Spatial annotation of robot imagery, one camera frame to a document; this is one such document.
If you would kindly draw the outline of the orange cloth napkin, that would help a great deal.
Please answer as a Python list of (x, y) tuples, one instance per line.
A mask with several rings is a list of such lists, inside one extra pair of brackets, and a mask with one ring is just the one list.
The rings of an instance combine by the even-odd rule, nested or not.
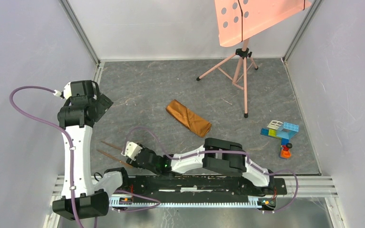
[(212, 124), (209, 121), (200, 117), (175, 99), (165, 109), (174, 119), (201, 138), (211, 129)]

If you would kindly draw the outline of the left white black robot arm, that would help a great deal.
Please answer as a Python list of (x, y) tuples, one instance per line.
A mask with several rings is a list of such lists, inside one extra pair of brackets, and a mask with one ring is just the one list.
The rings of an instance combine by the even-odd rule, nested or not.
[(112, 194), (130, 189), (125, 168), (107, 169), (93, 183), (90, 143), (93, 126), (113, 102), (100, 92), (97, 82), (69, 82), (63, 90), (65, 104), (57, 118), (65, 146), (65, 178), (61, 198), (53, 202), (53, 212), (68, 219), (88, 219), (107, 215)]

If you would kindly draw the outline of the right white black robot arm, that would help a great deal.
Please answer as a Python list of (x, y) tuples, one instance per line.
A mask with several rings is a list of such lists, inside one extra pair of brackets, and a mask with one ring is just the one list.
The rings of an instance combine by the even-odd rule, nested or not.
[(223, 176), (243, 177), (262, 194), (269, 193), (275, 187), (270, 170), (252, 161), (241, 144), (226, 140), (207, 138), (195, 150), (162, 156), (141, 144), (127, 142), (122, 155), (133, 167), (157, 175), (185, 174), (203, 168)]

